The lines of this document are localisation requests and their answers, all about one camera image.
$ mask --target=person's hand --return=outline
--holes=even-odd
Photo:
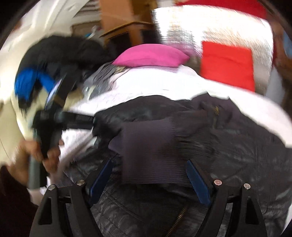
[[[59,141],[59,145],[64,145],[62,140]],[[54,147],[48,151],[48,158],[44,159],[38,142],[23,140],[17,146],[13,155],[12,164],[7,169],[15,180],[27,186],[30,156],[38,162],[43,162],[48,173],[55,173],[58,168],[60,154],[59,147]]]

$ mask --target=metal bolt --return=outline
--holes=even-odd
[[[221,185],[222,184],[222,181],[221,180],[214,180],[214,184],[216,184],[216,185]]]
[[[54,184],[51,184],[51,185],[48,187],[48,190],[52,191],[52,190],[54,190],[54,189],[55,189],[55,187],[56,187],[56,185],[54,185]]]
[[[245,189],[250,189],[250,188],[251,188],[251,186],[250,186],[249,184],[244,184],[243,187],[244,187]]]
[[[77,185],[81,186],[81,185],[83,185],[83,184],[85,184],[85,181],[84,181],[84,180],[79,180],[79,181],[77,181]]]

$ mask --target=red pillow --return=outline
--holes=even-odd
[[[201,76],[254,92],[252,52],[248,48],[204,41]]]

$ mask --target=cushion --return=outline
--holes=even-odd
[[[188,59],[189,56],[185,55],[182,51],[168,45],[140,44],[127,49],[113,64],[126,67],[178,67]]]
[[[251,49],[204,41],[201,76],[254,92]]]

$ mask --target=pink pillow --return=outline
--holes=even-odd
[[[178,67],[189,59],[179,49],[163,44],[140,44],[127,49],[113,64],[116,66]]]

